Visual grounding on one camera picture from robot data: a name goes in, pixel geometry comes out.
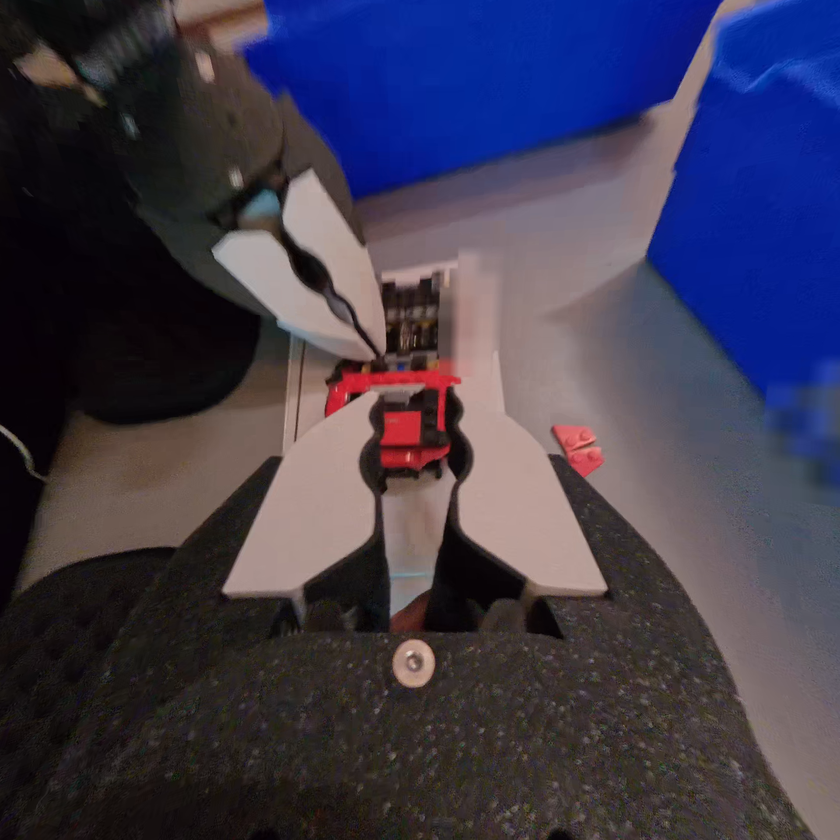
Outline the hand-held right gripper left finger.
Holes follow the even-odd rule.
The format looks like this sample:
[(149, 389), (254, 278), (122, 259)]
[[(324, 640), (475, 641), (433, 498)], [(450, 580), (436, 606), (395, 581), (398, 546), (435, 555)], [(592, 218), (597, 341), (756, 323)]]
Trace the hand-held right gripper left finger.
[(390, 612), (382, 516), (381, 398), (367, 392), (283, 456), (223, 585), (230, 599)]

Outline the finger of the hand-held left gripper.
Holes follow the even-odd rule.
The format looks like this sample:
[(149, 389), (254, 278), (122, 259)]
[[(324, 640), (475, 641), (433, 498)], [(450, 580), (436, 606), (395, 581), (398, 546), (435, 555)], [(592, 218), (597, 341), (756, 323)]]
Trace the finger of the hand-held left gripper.
[(371, 256), (313, 169), (286, 184), (280, 220), (292, 267), (324, 301), (329, 326), (344, 332), (344, 348), (334, 353), (355, 361), (383, 357), (385, 313)]
[(348, 322), (333, 312), (323, 293), (303, 283), (273, 234), (238, 230), (212, 252), (290, 334), (340, 359), (366, 363), (382, 355), (382, 298), (366, 247), (330, 245), (319, 258), (350, 309)]

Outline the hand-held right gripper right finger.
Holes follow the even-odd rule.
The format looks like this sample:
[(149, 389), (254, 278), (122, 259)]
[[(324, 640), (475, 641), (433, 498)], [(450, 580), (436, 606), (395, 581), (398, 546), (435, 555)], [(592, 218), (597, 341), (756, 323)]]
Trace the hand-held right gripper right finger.
[(446, 397), (455, 477), (437, 554), (437, 616), (467, 602), (530, 607), (543, 597), (600, 598), (608, 583), (536, 438), (466, 389)]

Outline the lego instruction booklet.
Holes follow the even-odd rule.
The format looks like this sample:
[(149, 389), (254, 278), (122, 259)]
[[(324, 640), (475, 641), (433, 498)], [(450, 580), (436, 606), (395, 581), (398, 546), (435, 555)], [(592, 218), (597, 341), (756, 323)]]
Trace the lego instruction booklet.
[[(461, 251), (454, 259), (380, 270), (376, 276), (397, 287), (414, 287), (438, 272), (443, 275), (443, 361), (461, 379), (460, 398), (463, 403), (504, 411), (499, 362), (501, 277), (494, 259), (485, 263), (477, 252)], [(282, 454), (323, 420), (326, 380), (336, 363), (335, 357), (303, 339), (290, 338)], [(440, 478), (426, 470), (416, 478), (401, 474), (386, 479), (382, 509), (392, 614), (431, 588), (454, 482), (446, 465)]]

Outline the blue plastic bin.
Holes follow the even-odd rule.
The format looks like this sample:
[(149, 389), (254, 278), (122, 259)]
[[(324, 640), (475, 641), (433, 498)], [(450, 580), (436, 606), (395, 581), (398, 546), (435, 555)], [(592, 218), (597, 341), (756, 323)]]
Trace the blue plastic bin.
[(716, 35), (647, 259), (767, 395), (838, 361), (839, 2)]
[(623, 121), (675, 96), (715, 1), (265, 2), (241, 48), (354, 198)]

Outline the black quilted pad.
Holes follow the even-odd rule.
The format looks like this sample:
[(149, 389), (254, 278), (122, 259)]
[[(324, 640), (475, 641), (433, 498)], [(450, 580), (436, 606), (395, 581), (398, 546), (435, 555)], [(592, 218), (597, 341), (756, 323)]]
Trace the black quilted pad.
[(73, 364), (77, 405), (112, 425), (187, 417), (243, 381), (261, 320), (190, 276), (155, 239), (89, 254)]

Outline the red and black lego car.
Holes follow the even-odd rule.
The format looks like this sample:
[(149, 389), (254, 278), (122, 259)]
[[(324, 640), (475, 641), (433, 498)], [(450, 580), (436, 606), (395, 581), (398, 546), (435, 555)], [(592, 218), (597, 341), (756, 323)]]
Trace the red and black lego car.
[(445, 409), (459, 382), (450, 360), (454, 261), (409, 269), (380, 279), (385, 312), (385, 354), (373, 362), (341, 360), (325, 381), (329, 417), (365, 393), (381, 399), (384, 433), (381, 465), (386, 477), (437, 480), (450, 450)]

